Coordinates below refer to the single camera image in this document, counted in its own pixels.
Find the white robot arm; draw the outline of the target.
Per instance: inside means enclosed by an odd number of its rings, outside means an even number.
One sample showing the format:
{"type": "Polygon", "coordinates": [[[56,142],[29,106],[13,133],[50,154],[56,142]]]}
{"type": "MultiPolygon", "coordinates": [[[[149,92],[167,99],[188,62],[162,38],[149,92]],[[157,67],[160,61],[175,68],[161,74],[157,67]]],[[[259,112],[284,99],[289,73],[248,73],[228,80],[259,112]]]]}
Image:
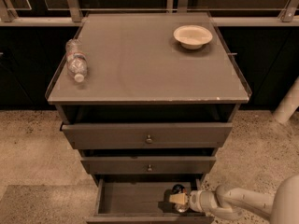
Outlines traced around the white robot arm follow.
{"type": "Polygon", "coordinates": [[[182,191],[171,194],[169,202],[226,220],[240,219],[245,209],[270,224],[299,224],[299,175],[285,179],[274,196],[219,185],[214,192],[193,190],[190,193],[182,191]]]}

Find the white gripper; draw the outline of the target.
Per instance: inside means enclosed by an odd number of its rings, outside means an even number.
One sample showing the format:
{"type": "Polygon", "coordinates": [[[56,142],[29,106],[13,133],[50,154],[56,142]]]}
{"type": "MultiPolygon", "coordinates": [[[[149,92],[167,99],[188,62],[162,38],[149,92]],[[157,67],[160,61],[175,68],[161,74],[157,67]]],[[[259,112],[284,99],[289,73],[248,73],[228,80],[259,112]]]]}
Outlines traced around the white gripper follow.
{"type": "Polygon", "coordinates": [[[206,190],[193,190],[189,199],[185,193],[171,194],[169,197],[170,203],[186,204],[188,201],[194,212],[209,212],[216,206],[214,194],[206,190]]]}

